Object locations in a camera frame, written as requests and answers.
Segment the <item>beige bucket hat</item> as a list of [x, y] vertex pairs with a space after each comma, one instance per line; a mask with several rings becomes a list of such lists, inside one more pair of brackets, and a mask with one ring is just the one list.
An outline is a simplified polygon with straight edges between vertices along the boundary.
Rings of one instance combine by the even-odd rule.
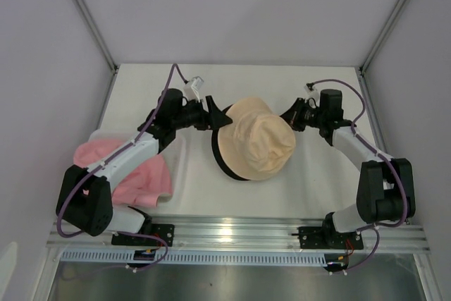
[[233, 123], [218, 130], [225, 163], [250, 181], [276, 175], [296, 148], [292, 128], [258, 97], [235, 102], [226, 114]]

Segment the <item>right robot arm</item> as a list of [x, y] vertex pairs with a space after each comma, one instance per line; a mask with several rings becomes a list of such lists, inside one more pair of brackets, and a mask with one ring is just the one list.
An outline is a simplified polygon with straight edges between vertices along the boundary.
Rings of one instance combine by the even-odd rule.
[[303, 249], [341, 250], [347, 243], [363, 248], [361, 231], [371, 226], [398, 227], [416, 212], [412, 164], [372, 145], [344, 117], [342, 92], [326, 89], [308, 99], [298, 98], [282, 114], [296, 132], [315, 128], [332, 147], [359, 170], [356, 202], [328, 213], [319, 227], [300, 227]]

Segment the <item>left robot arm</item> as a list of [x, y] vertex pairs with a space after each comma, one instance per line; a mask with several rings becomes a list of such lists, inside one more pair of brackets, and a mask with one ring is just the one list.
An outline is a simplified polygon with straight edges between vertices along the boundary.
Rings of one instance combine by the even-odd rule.
[[232, 119], [213, 98], [184, 100], [177, 89], [165, 89], [146, 121], [123, 145], [86, 167], [72, 165], [64, 173], [56, 205], [56, 229], [63, 238], [106, 231], [126, 234], [137, 245], [151, 240], [152, 227], [134, 207], [116, 207], [112, 195], [118, 184], [146, 160], [162, 153], [178, 130], [219, 130]]

